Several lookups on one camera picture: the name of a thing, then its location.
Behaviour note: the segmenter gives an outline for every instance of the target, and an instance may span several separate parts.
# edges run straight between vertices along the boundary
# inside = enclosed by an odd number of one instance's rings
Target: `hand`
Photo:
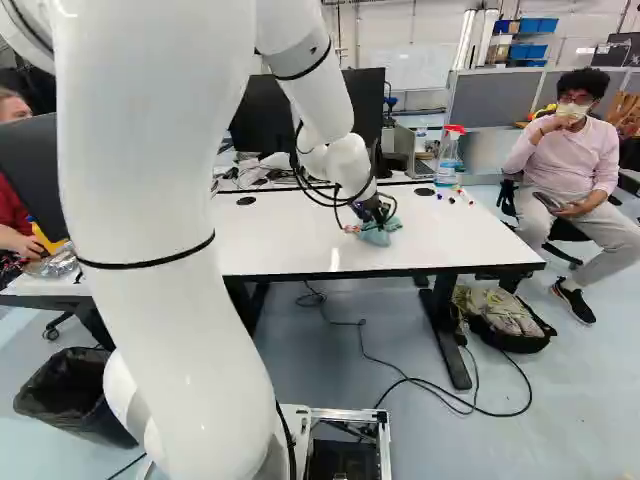
[[[11,240],[11,250],[18,255],[31,260],[40,260],[40,254],[44,252],[42,245],[38,243],[35,235],[27,237],[16,232],[15,237]]]
[[[558,130],[564,130],[569,128],[572,124],[573,120],[570,116],[560,117],[558,115],[554,115],[552,120],[548,122],[541,130],[545,133],[556,132]]]
[[[562,209],[555,210],[553,213],[556,217],[581,217],[589,213],[593,208],[584,200],[581,202],[569,202]]]

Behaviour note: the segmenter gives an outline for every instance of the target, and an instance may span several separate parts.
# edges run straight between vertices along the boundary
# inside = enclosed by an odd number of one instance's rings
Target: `black monitor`
[[[47,238],[68,238],[58,190],[56,114],[0,125],[0,152],[0,171]]]
[[[229,126],[239,152],[289,152],[293,119],[289,100],[273,75],[252,75]]]
[[[343,70],[354,112],[353,132],[371,147],[382,132],[384,68]],[[229,131],[240,152],[291,152],[295,127],[289,100],[273,75],[253,75]]]

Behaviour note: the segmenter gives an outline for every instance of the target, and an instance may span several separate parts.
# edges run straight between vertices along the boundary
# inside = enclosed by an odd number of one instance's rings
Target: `black sneaker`
[[[551,292],[569,305],[571,313],[573,313],[578,320],[586,323],[587,325],[593,325],[596,323],[596,316],[582,298],[582,290],[578,288],[571,291],[566,288],[562,288],[561,283],[565,280],[565,277],[559,277],[558,281],[551,287]]]

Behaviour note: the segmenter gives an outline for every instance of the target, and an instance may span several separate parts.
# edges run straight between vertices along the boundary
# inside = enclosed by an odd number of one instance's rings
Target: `yellow object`
[[[538,115],[541,114],[541,113],[544,113],[544,112],[555,111],[557,108],[558,108],[558,104],[557,103],[550,103],[546,107],[541,108],[536,113],[534,113],[533,114],[533,118],[538,118]]]
[[[56,251],[62,245],[67,243],[67,240],[68,240],[65,238],[60,240],[59,242],[51,243],[47,238],[47,236],[44,234],[44,232],[40,230],[40,227],[36,222],[31,222],[31,231],[33,232],[36,239],[38,240],[38,243],[40,243],[47,250],[47,252],[49,252],[50,255],[53,255],[54,253],[56,253]]]

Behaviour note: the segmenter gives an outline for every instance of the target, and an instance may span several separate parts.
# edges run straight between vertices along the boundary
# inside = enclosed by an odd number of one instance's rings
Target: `blue cloth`
[[[378,230],[378,224],[372,220],[362,224],[361,230],[356,234],[363,242],[376,245],[378,247],[388,247],[391,245],[389,232],[386,230]]]
[[[387,223],[384,224],[384,229],[389,232],[395,232],[396,230],[400,230],[402,228],[402,222],[397,216],[391,217],[387,220]]]
[[[375,220],[371,220],[361,225],[360,232],[357,233],[358,238],[363,242],[376,245],[378,247],[388,247],[391,245],[390,234],[402,228],[402,222],[396,216],[387,220],[384,229],[378,229]]]

